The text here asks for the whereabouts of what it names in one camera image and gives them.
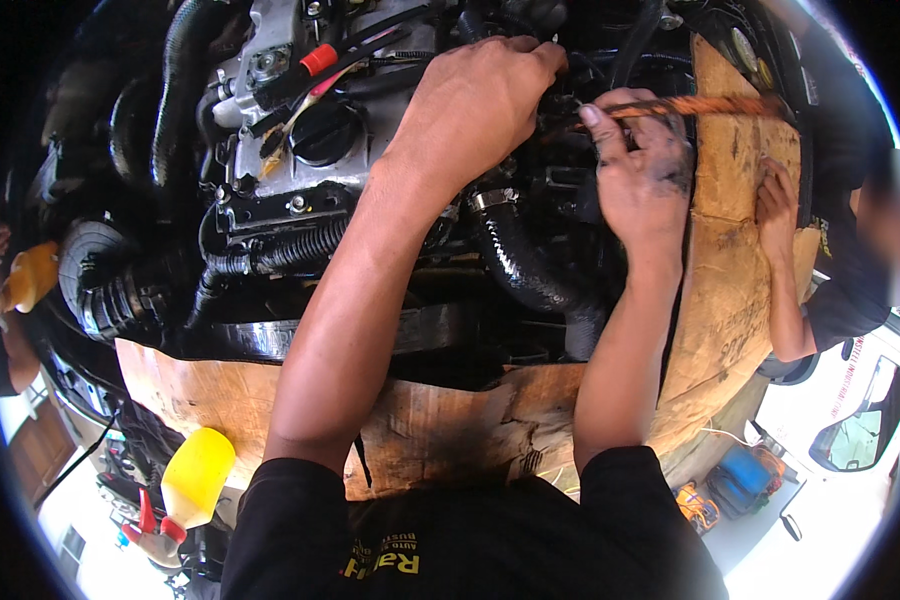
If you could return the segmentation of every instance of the oil filler cap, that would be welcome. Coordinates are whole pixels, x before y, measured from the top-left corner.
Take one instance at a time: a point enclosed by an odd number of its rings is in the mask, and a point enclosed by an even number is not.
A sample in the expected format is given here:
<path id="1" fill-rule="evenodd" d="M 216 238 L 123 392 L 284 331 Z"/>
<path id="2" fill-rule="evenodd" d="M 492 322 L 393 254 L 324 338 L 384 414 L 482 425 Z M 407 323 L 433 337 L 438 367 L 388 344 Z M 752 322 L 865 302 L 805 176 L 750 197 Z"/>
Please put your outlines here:
<path id="1" fill-rule="evenodd" d="M 356 110 L 341 103 L 317 102 L 300 113 L 289 132 L 289 145 L 300 162 L 331 165 L 347 155 L 362 126 Z"/>

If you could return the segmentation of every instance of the forearm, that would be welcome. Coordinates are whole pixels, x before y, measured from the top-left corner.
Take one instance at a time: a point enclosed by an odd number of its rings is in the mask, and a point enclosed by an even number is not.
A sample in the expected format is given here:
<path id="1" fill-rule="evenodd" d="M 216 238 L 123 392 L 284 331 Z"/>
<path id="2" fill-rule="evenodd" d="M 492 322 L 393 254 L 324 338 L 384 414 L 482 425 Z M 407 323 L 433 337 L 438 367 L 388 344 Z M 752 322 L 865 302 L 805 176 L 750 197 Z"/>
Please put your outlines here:
<path id="1" fill-rule="evenodd" d="M 807 352 L 792 256 L 770 261 L 769 287 L 769 341 L 773 353 L 783 362 L 797 360 Z"/>
<path id="2" fill-rule="evenodd" d="M 580 382 L 574 461 L 582 472 L 603 450 L 643 444 L 660 392 L 660 364 L 683 267 L 631 261 L 626 287 Z"/>
<path id="3" fill-rule="evenodd" d="M 411 270 L 432 222 L 426 189 L 381 159 L 316 286 L 280 371 L 264 460 L 292 456 L 342 472 L 384 383 Z"/>

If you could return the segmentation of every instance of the red cap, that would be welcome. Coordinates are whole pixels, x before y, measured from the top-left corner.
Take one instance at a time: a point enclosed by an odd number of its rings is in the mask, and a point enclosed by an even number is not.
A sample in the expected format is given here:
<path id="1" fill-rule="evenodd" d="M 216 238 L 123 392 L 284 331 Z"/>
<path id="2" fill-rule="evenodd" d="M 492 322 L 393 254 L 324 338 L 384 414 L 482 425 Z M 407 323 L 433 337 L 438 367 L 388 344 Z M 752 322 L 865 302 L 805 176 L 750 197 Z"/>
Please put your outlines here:
<path id="1" fill-rule="evenodd" d="M 337 61 L 337 51 L 330 44 L 316 46 L 310 54 L 300 58 L 300 65 L 307 67 L 311 77 L 317 75 Z"/>
<path id="2" fill-rule="evenodd" d="M 187 539 L 187 530 L 180 527 L 180 525 L 168 516 L 165 516 L 163 520 L 160 521 L 160 533 L 167 536 L 178 545 L 183 544 L 183 541 Z"/>

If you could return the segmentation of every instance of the hand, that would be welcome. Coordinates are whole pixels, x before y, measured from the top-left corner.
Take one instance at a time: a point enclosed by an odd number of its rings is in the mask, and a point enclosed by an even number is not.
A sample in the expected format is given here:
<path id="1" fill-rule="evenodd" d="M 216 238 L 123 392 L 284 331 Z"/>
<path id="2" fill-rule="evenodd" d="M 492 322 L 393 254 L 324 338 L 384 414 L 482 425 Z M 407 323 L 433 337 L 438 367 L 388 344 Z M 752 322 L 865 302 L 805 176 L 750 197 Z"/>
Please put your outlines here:
<path id="1" fill-rule="evenodd" d="M 566 66 L 560 46 L 493 36 L 434 58 L 409 102 L 384 164 L 424 178 L 439 205 L 446 194 L 499 164 L 534 132 L 537 104 Z"/>
<path id="2" fill-rule="evenodd" d="M 768 169 L 756 191 L 760 246 L 771 266 L 791 265 L 797 230 L 797 194 L 785 166 L 769 157 L 760 162 Z"/>
<path id="3" fill-rule="evenodd" d="M 626 248 L 627 260 L 681 265 L 690 204 L 690 149 L 680 117 L 624 119 L 637 150 L 627 150 L 624 130 L 603 110 L 657 96 L 620 87 L 579 110 L 597 144 L 597 187 L 603 218 Z"/>

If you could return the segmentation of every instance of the side mirror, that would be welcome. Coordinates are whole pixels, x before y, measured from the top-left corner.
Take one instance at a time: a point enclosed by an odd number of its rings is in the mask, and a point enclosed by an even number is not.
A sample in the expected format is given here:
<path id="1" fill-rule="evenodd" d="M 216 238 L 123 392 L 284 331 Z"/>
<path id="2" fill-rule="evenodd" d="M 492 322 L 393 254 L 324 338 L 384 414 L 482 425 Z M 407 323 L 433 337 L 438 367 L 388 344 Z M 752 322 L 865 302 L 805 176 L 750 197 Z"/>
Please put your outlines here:
<path id="1" fill-rule="evenodd" d="M 792 514 L 780 514 L 780 521 L 783 522 L 783 527 L 787 530 L 787 533 L 790 534 L 790 537 L 793 538 L 794 542 L 799 542 L 804 538 L 804 532 L 797 526 L 797 522 L 794 520 Z"/>

